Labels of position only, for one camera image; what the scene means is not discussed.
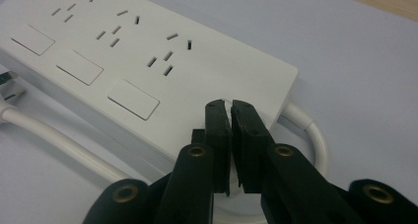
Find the socket slot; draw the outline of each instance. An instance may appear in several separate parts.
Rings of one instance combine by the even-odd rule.
[[[171,65],[169,66],[169,68],[166,69],[166,72],[164,72],[164,76],[169,76],[170,72],[172,72],[172,70],[174,69],[174,67],[172,67]]]
[[[105,31],[101,32],[96,39],[101,39],[105,35]]]
[[[166,57],[164,57],[164,60],[165,60],[165,61],[169,60],[169,59],[170,59],[170,57],[172,57],[172,55],[173,55],[173,52],[172,52],[172,51],[170,51],[169,53],[167,53]]]
[[[178,37],[178,34],[173,34],[173,35],[168,36],[167,40],[171,40],[171,39],[176,38],[176,37]]]
[[[124,14],[127,14],[127,13],[128,13],[128,11],[125,10],[125,11],[122,11],[122,12],[118,13],[117,16],[121,16],[121,15],[124,15]]]
[[[51,14],[51,16],[55,16],[59,11],[61,10],[61,8],[58,8],[58,9],[56,9],[52,14]]]
[[[74,3],[74,4],[72,4],[70,7],[68,7],[67,11],[72,10],[75,6],[76,6],[76,4],[75,4],[75,3]]]
[[[152,58],[152,59],[150,60],[150,62],[147,64],[147,66],[148,66],[148,67],[153,66],[153,64],[154,64],[156,61],[157,61],[157,58],[156,58],[156,57]]]
[[[113,30],[113,32],[111,32],[113,35],[115,35],[119,30],[120,30],[120,28],[122,28],[121,26],[117,26],[114,30]]]
[[[111,43],[110,47],[114,47],[114,46],[115,46],[118,42],[119,42],[119,38],[115,39],[115,40]]]
[[[68,16],[68,18],[66,18],[65,20],[64,20],[64,23],[67,23],[71,18],[73,18],[73,16],[74,15],[70,15],[70,16]]]

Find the gray surface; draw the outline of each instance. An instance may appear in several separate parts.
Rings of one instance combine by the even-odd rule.
[[[350,0],[151,1],[300,69],[291,98],[328,138],[330,182],[371,178],[418,203],[418,23]],[[41,92],[19,106],[128,169],[95,144],[111,140]],[[282,126],[273,134],[312,156]],[[105,187],[14,126],[0,125],[0,145],[0,223],[80,223]]]

